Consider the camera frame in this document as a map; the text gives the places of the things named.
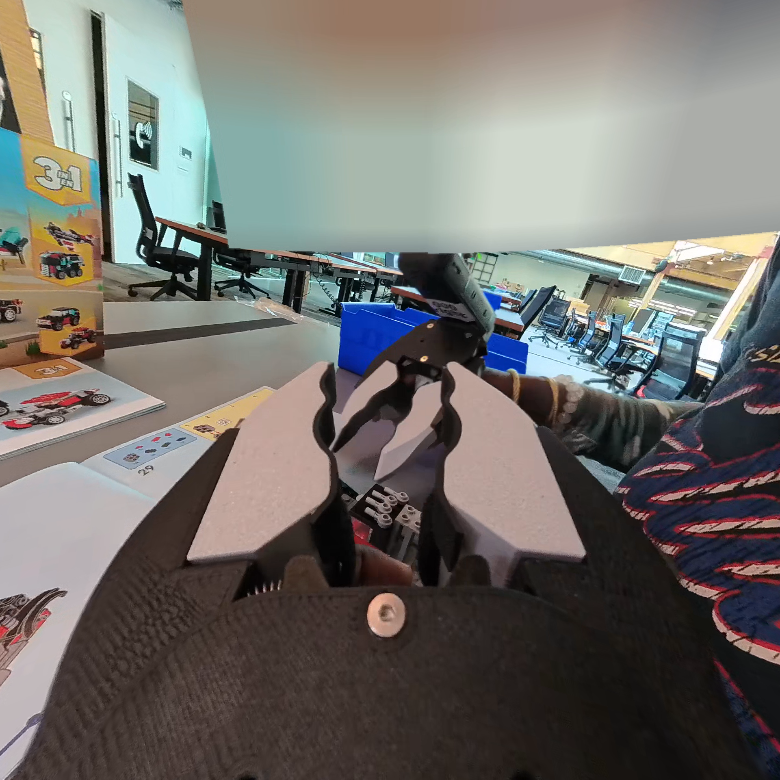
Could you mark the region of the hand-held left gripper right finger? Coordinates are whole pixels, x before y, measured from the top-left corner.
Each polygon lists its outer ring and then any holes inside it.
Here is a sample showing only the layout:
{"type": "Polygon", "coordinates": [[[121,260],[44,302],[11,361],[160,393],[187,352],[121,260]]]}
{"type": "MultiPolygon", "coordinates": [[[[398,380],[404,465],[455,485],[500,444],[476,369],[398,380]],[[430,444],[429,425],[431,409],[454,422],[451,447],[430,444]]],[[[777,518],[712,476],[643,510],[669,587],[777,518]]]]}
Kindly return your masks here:
{"type": "Polygon", "coordinates": [[[445,585],[474,555],[486,562],[493,587],[510,586],[527,560],[585,560],[536,425],[458,363],[442,376],[442,443],[421,524],[424,586],[445,585]]]}

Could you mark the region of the blue plastic bin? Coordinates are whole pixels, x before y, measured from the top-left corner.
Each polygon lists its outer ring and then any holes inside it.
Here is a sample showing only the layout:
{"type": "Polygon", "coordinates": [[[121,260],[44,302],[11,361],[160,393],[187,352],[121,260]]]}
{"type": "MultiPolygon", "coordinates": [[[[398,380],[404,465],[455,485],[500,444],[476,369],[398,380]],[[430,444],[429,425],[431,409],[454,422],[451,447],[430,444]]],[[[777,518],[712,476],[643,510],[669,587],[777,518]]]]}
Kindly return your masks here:
{"type": "MultiPolygon", "coordinates": [[[[437,317],[393,303],[346,303],[342,307],[338,367],[363,375],[380,352],[418,326],[437,317]]],[[[487,367],[527,373],[529,347],[525,342],[494,333],[487,343],[487,367]]]]}

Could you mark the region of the black office chair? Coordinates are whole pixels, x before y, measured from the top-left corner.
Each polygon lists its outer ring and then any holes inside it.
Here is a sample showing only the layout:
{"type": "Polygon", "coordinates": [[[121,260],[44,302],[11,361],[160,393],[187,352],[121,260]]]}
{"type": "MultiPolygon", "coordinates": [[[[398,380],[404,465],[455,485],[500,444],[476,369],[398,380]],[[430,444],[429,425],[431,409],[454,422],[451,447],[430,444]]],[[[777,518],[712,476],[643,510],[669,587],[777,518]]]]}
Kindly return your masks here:
{"type": "MultiPolygon", "coordinates": [[[[223,236],[227,234],[225,213],[223,205],[217,200],[211,202],[211,216],[213,225],[211,229],[223,236]]],[[[251,265],[251,256],[247,252],[232,249],[230,247],[223,247],[222,249],[214,250],[214,263],[220,268],[226,270],[235,271],[239,274],[238,278],[216,281],[214,283],[214,291],[217,296],[222,298],[225,296],[225,291],[230,288],[238,290],[242,294],[246,294],[256,299],[256,293],[261,296],[270,298],[270,294],[265,290],[255,286],[249,281],[249,278],[254,273],[253,266],[251,265]]]]}
{"type": "Polygon", "coordinates": [[[163,233],[158,229],[159,225],[151,209],[142,175],[129,173],[128,184],[141,217],[136,255],[147,267],[163,271],[169,278],[129,285],[127,295],[137,297],[141,288],[156,288],[157,292],[151,296],[151,301],[161,296],[175,297],[179,293],[191,300],[197,300],[197,290],[188,284],[193,281],[199,257],[180,248],[182,238],[178,233],[172,247],[162,246],[163,233]]]}

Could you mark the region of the wooden top table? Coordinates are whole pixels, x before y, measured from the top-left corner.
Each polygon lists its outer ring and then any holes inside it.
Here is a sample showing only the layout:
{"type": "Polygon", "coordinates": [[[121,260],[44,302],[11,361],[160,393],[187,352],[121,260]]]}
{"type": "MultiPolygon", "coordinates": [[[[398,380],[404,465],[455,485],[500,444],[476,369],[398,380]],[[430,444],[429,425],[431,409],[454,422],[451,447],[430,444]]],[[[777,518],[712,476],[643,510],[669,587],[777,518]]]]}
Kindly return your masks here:
{"type": "MultiPolygon", "coordinates": [[[[161,235],[166,229],[175,232],[176,238],[188,239],[200,245],[200,257],[197,265],[197,300],[210,299],[213,291],[212,264],[215,254],[226,254],[229,249],[228,238],[205,226],[180,223],[170,219],[156,217],[161,226],[161,235]]],[[[318,275],[330,264],[327,258],[317,255],[288,251],[264,252],[241,250],[248,254],[259,268],[275,268],[286,271],[286,283],[282,295],[282,304],[296,313],[301,312],[304,287],[307,275],[318,275]]]]}

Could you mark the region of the closed instruction booklet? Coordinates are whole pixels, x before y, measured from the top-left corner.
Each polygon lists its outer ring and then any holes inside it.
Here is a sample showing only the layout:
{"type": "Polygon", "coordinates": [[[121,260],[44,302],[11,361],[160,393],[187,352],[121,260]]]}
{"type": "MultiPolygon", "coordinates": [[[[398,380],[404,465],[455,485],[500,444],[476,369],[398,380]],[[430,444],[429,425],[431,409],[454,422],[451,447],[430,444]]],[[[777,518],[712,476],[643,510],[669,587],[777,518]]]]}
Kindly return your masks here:
{"type": "Polygon", "coordinates": [[[1,459],[149,414],[165,401],[74,359],[1,370],[1,459]]]}

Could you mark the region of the row of black office chairs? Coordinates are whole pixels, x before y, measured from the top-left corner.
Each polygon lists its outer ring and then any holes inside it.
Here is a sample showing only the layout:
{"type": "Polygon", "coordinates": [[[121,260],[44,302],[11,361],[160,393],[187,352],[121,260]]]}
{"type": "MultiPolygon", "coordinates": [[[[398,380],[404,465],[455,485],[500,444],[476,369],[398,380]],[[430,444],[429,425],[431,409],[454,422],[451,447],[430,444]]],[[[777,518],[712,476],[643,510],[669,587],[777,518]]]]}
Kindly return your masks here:
{"type": "Polygon", "coordinates": [[[691,400],[714,376],[700,367],[705,332],[664,303],[640,307],[613,299],[604,307],[555,290],[523,340],[545,367],[572,367],[585,385],[618,395],[691,400]]]}

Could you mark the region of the colourful toy set box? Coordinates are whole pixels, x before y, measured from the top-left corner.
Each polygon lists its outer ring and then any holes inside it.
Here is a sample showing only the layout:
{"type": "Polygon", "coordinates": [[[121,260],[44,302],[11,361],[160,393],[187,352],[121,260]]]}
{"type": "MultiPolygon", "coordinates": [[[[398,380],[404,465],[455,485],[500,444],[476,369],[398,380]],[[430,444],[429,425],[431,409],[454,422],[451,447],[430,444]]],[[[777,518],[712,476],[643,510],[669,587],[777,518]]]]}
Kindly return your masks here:
{"type": "Polygon", "coordinates": [[[1,131],[1,367],[104,352],[98,163],[1,131]]]}

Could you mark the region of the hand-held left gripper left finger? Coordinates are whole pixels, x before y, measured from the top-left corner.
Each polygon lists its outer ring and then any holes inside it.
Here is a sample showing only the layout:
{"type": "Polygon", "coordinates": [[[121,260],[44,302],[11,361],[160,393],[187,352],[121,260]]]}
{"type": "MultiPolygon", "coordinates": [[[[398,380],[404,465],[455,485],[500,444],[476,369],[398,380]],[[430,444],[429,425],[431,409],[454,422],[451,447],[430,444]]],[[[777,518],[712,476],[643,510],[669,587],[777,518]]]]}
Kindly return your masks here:
{"type": "Polygon", "coordinates": [[[353,583],[356,544],[336,458],[336,371],[318,362],[259,404],[236,439],[186,560],[248,561],[262,583],[298,555],[314,557],[333,587],[353,583]]]}

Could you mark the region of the partly built toy brick model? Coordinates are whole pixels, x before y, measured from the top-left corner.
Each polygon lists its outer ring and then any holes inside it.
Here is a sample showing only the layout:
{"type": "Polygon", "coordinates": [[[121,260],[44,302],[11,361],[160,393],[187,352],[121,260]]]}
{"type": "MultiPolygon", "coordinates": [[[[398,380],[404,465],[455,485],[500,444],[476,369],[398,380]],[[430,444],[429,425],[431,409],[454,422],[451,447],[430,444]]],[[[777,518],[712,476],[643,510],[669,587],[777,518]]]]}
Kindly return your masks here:
{"type": "Polygon", "coordinates": [[[415,566],[420,551],[422,511],[410,503],[409,496],[379,483],[358,493],[341,481],[340,490],[356,546],[373,548],[415,566]]]}

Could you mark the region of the black wall sign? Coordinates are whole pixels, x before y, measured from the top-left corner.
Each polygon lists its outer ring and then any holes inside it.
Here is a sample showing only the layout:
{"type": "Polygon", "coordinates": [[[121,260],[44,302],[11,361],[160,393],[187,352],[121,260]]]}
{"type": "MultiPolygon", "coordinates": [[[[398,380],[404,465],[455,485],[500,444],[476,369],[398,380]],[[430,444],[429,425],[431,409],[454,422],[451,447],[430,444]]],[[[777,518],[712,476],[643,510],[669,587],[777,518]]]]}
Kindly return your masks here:
{"type": "Polygon", "coordinates": [[[140,84],[127,81],[129,158],[134,164],[159,170],[159,97],[140,84]]]}

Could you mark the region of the open instruction booklet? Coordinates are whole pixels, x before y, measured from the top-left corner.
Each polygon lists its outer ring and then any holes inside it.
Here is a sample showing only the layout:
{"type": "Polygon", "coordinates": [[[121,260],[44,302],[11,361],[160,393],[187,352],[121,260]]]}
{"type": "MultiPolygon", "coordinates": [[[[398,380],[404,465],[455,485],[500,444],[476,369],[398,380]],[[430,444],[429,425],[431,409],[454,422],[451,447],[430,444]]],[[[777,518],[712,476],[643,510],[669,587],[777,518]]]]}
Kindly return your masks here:
{"type": "Polygon", "coordinates": [[[76,623],[119,548],[211,443],[271,394],[259,388],[2,487],[1,778],[23,760],[76,623]]]}

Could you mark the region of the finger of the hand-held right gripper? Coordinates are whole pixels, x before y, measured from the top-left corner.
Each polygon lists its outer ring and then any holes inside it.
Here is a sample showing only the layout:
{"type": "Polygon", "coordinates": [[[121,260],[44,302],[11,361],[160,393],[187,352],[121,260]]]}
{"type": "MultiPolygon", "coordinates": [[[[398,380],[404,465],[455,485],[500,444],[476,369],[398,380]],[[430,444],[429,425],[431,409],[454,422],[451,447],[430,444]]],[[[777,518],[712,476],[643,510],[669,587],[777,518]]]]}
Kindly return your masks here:
{"type": "Polygon", "coordinates": [[[383,410],[399,414],[404,408],[404,384],[397,364],[381,364],[356,386],[340,416],[340,429],[332,444],[336,453],[350,442],[361,428],[383,410]]]}
{"type": "Polygon", "coordinates": [[[395,433],[380,452],[375,481],[391,476],[418,452],[435,444],[441,422],[442,382],[421,385],[412,396],[408,414],[396,425],[395,433]]]}

